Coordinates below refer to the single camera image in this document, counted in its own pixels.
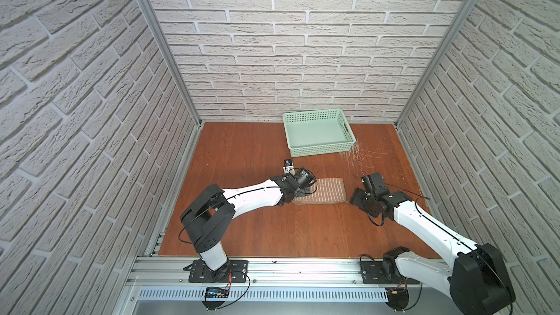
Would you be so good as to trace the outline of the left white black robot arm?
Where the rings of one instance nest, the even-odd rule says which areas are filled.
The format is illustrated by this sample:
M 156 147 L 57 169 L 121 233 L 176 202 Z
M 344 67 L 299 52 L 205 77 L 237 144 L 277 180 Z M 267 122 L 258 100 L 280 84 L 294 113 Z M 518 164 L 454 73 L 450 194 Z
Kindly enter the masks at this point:
M 245 188 L 222 189 L 213 184 L 183 211 L 180 221 L 204 265 L 210 271 L 218 271 L 228 262 L 222 239 L 234 219 L 256 209 L 282 207 L 294 198 L 311 195 L 317 183 L 312 172 L 301 167 Z

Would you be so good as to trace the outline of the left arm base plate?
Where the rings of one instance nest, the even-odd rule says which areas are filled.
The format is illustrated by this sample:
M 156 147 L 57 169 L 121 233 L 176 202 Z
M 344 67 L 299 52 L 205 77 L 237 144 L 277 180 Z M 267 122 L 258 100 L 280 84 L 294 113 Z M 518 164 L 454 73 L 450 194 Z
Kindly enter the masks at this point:
M 222 267 L 213 271 L 202 259 L 198 259 L 185 266 L 183 271 L 189 272 L 189 283 L 244 284 L 248 265 L 248 260 L 229 260 Z

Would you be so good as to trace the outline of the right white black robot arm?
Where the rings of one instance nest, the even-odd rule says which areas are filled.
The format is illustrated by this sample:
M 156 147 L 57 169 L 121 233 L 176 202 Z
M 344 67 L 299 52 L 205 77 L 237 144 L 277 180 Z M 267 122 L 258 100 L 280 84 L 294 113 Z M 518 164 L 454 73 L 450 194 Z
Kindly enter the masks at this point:
M 382 175 L 362 178 L 350 203 L 364 211 L 369 220 L 380 217 L 405 227 L 442 259 L 423 258 L 410 249 L 397 247 L 386 252 L 381 275 L 388 282 L 414 279 L 453 300 L 464 314 L 495 314 L 513 309 L 516 300 L 503 254 L 491 244 L 478 244 L 453 231 L 402 191 L 391 192 Z

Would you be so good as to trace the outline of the striped beige dishcloth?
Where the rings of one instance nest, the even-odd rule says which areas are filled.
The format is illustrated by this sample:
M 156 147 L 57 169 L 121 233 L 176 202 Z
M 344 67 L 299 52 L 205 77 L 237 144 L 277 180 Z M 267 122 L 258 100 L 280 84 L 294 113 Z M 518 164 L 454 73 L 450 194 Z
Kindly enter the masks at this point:
M 346 202 L 346 190 L 341 178 L 318 179 L 312 188 L 306 188 L 305 195 L 292 200 L 297 205 L 330 205 Z

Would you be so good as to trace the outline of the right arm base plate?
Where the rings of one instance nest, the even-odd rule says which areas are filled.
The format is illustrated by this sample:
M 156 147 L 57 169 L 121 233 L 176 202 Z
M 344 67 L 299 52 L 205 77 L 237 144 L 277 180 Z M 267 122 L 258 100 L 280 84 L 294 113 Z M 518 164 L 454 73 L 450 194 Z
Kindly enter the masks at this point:
M 419 284 L 417 280 L 403 277 L 394 265 L 385 260 L 360 261 L 363 284 Z

